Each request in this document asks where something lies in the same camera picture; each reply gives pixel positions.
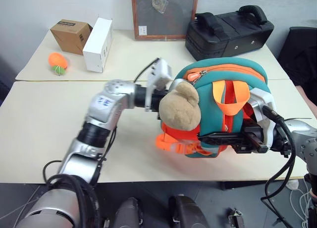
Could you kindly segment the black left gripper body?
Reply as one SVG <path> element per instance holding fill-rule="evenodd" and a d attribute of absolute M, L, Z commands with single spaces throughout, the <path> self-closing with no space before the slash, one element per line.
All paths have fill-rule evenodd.
<path fill-rule="evenodd" d="M 163 99 L 163 97 L 168 93 L 167 89 L 164 90 L 157 90 L 154 89 L 152 97 L 151 97 L 151 106 L 150 106 L 150 110 L 152 112 L 157 113 L 157 119 L 161 120 L 160 116 L 159 116 L 159 104 L 160 101 Z"/>

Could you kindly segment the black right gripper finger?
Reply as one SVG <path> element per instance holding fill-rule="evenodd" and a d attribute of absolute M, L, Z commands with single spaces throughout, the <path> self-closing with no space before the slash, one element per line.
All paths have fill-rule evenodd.
<path fill-rule="evenodd" d="M 228 132 L 214 132 L 205 134 L 202 136 L 199 136 L 198 139 L 208 145 L 244 145 L 245 139 L 242 133 L 234 132 L 234 133 L 228 133 Z"/>

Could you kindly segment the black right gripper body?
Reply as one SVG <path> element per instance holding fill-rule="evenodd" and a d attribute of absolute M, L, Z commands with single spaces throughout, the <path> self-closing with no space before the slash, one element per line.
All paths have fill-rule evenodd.
<path fill-rule="evenodd" d="M 264 143 L 263 129 L 252 119 L 243 119 L 240 141 L 232 145 L 237 154 L 266 153 L 268 146 Z"/>

